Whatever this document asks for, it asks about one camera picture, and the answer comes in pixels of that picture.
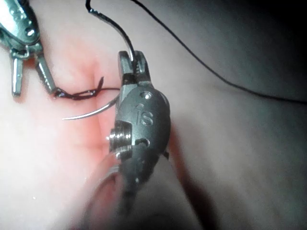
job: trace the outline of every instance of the blood-stained suture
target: blood-stained suture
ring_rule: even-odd
[[[101,77],[96,89],[85,90],[85,91],[74,93],[74,94],[67,93],[65,90],[57,87],[57,90],[54,93],[54,96],[60,97],[60,98],[72,99],[75,101],[80,101],[80,100],[85,100],[85,99],[90,99],[92,97],[96,97],[101,91],[119,90],[119,88],[102,88],[103,84],[104,84],[104,77]]]

